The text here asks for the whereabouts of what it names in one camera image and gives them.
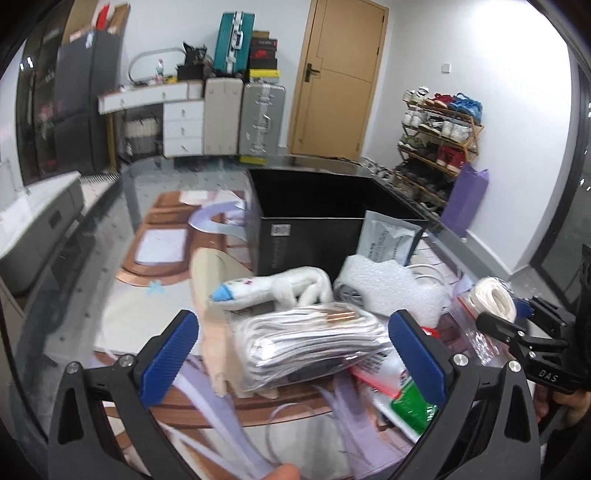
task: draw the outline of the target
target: plastic bag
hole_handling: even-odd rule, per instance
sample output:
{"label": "plastic bag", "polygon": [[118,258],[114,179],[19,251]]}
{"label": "plastic bag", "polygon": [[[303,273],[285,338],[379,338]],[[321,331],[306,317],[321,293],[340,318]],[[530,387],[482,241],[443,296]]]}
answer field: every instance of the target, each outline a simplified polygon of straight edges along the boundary
{"label": "plastic bag", "polygon": [[341,302],[241,319],[232,330],[245,391],[332,375],[392,348],[374,315]]}
{"label": "plastic bag", "polygon": [[397,218],[367,210],[357,254],[374,262],[396,260],[408,265],[424,228]]}
{"label": "plastic bag", "polygon": [[398,352],[392,348],[378,353],[350,371],[369,385],[365,393],[374,406],[416,442],[435,416],[437,407],[425,401]]}

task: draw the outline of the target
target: white cabinet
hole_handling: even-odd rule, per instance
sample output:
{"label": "white cabinet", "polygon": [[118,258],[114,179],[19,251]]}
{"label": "white cabinet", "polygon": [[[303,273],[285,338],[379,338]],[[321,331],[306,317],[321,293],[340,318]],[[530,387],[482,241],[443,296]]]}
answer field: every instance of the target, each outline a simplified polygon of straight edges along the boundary
{"label": "white cabinet", "polygon": [[203,101],[164,104],[164,155],[203,155]]}

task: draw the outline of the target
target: black refrigerator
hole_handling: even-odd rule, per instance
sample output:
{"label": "black refrigerator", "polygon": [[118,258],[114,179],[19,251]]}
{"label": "black refrigerator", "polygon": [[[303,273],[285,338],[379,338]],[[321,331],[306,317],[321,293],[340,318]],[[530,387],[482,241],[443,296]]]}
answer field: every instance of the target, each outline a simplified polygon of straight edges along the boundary
{"label": "black refrigerator", "polygon": [[109,165],[106,117],[98,96],[117,85],[121,37],[91,31],[62,45],[57,55],[54,88],[54,136],[57,161],[83,175]]}

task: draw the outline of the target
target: bubble wrap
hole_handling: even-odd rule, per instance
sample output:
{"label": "bubble wrap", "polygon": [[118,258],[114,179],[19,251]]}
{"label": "bubble wrap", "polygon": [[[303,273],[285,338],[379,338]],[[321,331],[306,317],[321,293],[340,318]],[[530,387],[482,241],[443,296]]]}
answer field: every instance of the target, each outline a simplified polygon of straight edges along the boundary
{"label": "bubble wrap", "polygon": [[337,298],[340,298],[340,291],[348,291],[357,299],[355,303],[361,301],[359,306],[369,312],[390,317],[397,310],[405,309],[420,326],[430,328],[437,326],[448,300],[443,286],[415,280],[412,272],[396,260],[375,263],[361,255],[345,260],[335,281]]}

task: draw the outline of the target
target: suitcase handle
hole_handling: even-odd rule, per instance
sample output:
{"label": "suitcase handle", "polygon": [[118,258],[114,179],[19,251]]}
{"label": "suitcase handle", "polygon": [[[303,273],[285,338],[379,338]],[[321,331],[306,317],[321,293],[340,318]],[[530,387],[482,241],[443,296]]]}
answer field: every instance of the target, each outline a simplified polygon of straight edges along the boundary
{"label": "suitcase handle", "polygon": [[267,128],[265,130],[265,133],[269,133],[271,131],[271,125],[273,124],[273,120],[271,120],[271,117],[269,115],[263,115],[263,118],[267,121]]}
{"label": "suitcase handle", "polygon": [[244,42],[244,32],[243,31],[234,32],[232,34],[232,48],[234,50],[240,50],[242,48],[243,42]]}

